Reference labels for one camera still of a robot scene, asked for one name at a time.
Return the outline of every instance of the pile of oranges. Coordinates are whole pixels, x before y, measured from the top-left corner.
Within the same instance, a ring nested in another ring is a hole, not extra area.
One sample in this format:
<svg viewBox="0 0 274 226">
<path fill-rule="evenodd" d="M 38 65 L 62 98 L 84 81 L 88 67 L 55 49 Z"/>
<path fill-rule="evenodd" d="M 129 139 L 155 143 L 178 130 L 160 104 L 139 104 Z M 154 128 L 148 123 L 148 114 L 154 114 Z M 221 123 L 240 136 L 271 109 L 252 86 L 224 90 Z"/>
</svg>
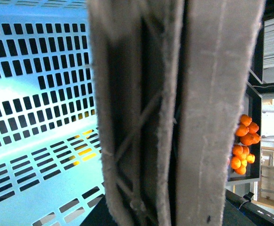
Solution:
<svg viewBox="0 0 274 226">
<path fill-rule="evenodd" d="M 252 121 L 252 118 L 243 114 L 239 120 L 240 124 L 235 132 L 243 145 L 234 145 L 231 160 L 231 168 L 237 174 L 244 175 L 246 173 L 246 166 L 248 163 L 252 164 L 255 161 L 255 156 L 250 153 L 248 146 L 257 144 L 261 137 L 257 134 L 259 126 Z"/>
</svg>

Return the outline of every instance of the plastic basket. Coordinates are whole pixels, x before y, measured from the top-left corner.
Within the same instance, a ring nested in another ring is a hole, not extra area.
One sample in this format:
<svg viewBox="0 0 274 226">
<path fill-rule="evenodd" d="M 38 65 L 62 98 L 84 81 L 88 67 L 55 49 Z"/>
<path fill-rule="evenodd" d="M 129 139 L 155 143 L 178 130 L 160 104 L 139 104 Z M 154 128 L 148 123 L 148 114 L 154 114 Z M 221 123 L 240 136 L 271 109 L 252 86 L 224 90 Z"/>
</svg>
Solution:
<svg viewBox="0 0 274 226">
<path fill-rule="evenodd" d="M 79 225 L 103 197 L 84 0 L 0 0 L 0 225 Z"/>
</svg>

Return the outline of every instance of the felt fabric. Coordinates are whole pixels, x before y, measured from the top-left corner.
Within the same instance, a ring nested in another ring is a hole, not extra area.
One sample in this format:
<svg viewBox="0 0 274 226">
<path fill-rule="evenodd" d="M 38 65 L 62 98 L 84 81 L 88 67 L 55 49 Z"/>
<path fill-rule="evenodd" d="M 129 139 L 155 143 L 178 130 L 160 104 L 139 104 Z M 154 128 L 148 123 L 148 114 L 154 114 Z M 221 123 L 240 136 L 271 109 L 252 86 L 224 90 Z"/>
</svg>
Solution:
<svg viewBox="0 0 274 226">
<path fill-rule="evenodd" d="M 184 0 L 88 1 L 106 203 L 120 226 L 171 225 L 168 173 L 178 92 L 177 225 L 202 225 L 209 211 L 210 225 L 221 222 L 225 163 L 263 1 L 185 6 Z"/>
</svg>

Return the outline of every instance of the yellow object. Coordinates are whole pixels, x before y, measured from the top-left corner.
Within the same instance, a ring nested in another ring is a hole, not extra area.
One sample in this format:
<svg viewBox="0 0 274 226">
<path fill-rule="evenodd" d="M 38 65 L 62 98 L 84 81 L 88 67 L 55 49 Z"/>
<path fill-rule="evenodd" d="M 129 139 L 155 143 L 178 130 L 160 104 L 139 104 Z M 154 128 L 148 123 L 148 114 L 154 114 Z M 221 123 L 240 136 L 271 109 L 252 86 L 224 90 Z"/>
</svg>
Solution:
<svg viewBox="0 0 274 226">
<path fill-rule="evenodd" d="M 251 154 L 249 154 L 249 155 L 246 157 L 246 161 L 247 161 L 248 163 L 250 163 L 250 162 L 252 161 L 252 155 L 251 155 Z"/>
<path fill-rule="evenodd" d="M 85 112 L 84 115 L 85 115 L 85 118 L 89 117 L 89 112 Z M 82 116 L 83 116 L 82 113 L 78 114 L 78 120 L 83 119 Z M 76 116 L 75 115 L 72 116 L 72 121 L 76 121 Z"/>
<path fill-rule="evenodd" d="M 87 146 L 88 146 L 87 144 L 83 144 L 83 145 L 80 145 L 78 147 L 75 147 L 74 150 L 78 151 L 79 149 L 82 149 L 82 148 L 87 147 Z"/>
<path fill-rule="evenodd" d="M 92 159 L 92 158 L 95 157 L 95 156 L 96 156 L 96 153 L 92 153 L 92 154 L 90 154 L 90 155 L 88 155 L 88 156 L 82 158 L 82 160 L 83 160 L 83 161 L 87 161 L 87 160 L 89 160 L 89 159 Z"/>
<path fill-rule="evenodd" d="M 90 133 L 92 133 L 92 132 L 93 132 L 93 130 L 90 129 L 90 130 L 88 130 L 87 132 L 82 133 L 82 135 L 87 135 L 87 134 L 90 134 Z"/>
<path fill-rule="evenodd" d="M 82 151 L 82 152 L 79 152 L 78 155 L 79 155 L 79 156 L 82 156 L 82 155 L 84 155 L 84 154 L 90 152 L 91 150 L 92 150 L 91 148 L 88 148 L 88 149 L 86 149 L 86 150 L 84 150 L 84 151 Z"/>
<path fill-rule="evenodd" d="M 74 166 L 77 166 L 79 163 L 80 163 L 79 161 L 75 161 L 75 162 L 73 162 L 72 164 L 73 164 Z"/>
<path fill-rule="evenodd" d="M 241 165 L 244 167 L 248 165 L 248 162 L 246 161 L 246 159 L 241 160 Z"/>
<path fill-rule="evenodd" d="M 251 160 L 249 161 L 250 164 L 253 164 L 255 162 L 255 156 L 253 154 L 251 155 Z"/>
</svg>

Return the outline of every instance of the crate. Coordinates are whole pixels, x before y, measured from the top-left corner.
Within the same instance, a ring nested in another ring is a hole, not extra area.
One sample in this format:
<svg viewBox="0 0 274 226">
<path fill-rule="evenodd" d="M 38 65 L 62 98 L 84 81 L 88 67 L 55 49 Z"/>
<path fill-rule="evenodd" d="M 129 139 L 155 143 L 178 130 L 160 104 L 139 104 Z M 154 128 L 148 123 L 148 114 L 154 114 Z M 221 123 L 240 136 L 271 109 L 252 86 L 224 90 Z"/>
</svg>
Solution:
<svg viewBox="0 0 274 226">
<path fill-rule="evenodd" d="M 79 225 L 103 197 L 84 0 L 0 0 L 0 225 Z"/>
<path fill-rule="evenodd" d="M 259 135 L 261 135 L 261 106 L 262 96 L 248 82 L 244 95 L 243 114 L 249 115 L 253 119 L 253 122 L 259 125 L 260 129 L 257 132 Z M 247 165 L 245 175 L 238 175 L 234 172 L 234 170 L 228 167 L 227 186 L 251 183 L 260 180 L 261 142 L 251 145 L 249 148 L 250 152 L 256 157 L 255 162 Z"/>
</svg>

